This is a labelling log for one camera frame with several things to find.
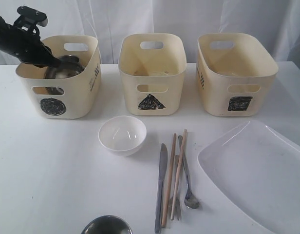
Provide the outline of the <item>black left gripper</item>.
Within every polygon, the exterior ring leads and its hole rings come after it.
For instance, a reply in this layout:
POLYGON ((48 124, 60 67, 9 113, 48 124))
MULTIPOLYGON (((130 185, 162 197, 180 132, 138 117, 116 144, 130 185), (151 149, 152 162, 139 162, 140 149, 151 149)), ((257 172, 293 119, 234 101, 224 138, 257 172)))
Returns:
POLYGON ((7 24, 3 37, 4 52, 18 58, 21 62, 37 67, 58 68, 61 60, 54 57, 49 47, 42 47, 39 29, 33 32, 7 24))

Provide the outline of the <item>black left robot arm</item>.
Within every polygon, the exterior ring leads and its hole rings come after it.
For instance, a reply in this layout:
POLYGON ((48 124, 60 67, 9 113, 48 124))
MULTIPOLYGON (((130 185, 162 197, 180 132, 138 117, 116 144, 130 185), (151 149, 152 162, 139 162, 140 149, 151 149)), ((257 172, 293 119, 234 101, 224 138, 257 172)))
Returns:
POLYGON ((38 25, 45 27, 48 19, 44 13, 21 15, 13 25, 0 16, 0 51, 16 57, 20 62, 37 67, 55 67, 61 61, 41 40, 38 25))

